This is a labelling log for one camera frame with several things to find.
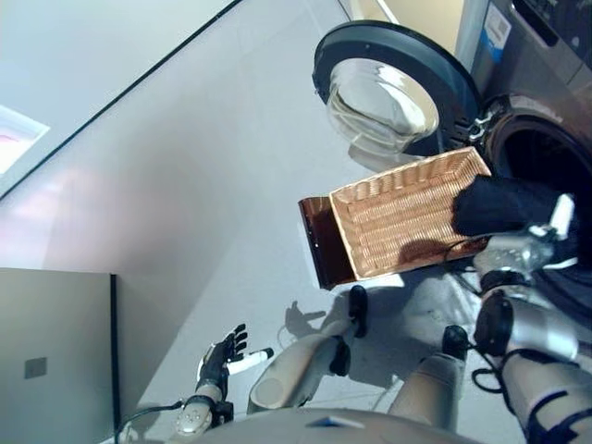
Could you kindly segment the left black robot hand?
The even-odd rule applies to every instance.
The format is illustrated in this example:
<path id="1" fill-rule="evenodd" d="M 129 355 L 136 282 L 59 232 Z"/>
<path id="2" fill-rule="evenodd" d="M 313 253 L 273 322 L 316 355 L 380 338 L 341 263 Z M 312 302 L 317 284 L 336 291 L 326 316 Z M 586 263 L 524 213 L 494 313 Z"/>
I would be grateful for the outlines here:
<path id="1" fill-rule="evenodd" d="M 221 387 L 229 376 L 263 364 L 275 355 L 272 348 L 247 352 L 247 339 L 246 325 L 239 324 L 222 340 L 212 343 L 198 363 L 196 382 L 209 380 Z"/>

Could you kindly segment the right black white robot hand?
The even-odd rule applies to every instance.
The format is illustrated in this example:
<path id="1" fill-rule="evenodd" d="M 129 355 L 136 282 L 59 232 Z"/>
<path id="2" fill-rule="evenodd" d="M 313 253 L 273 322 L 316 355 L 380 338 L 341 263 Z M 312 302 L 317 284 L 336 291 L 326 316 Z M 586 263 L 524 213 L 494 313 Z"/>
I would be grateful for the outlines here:
<path id="1" fill-rule="evenodd" d="M 568 239 L 570 226 L 574 217 L 575 203 L 570 194 L 561 194 L 551 212 L 550 219 L 542 225 L 531 225 L 527 232 L 536 238 L 549 242 Z"/>

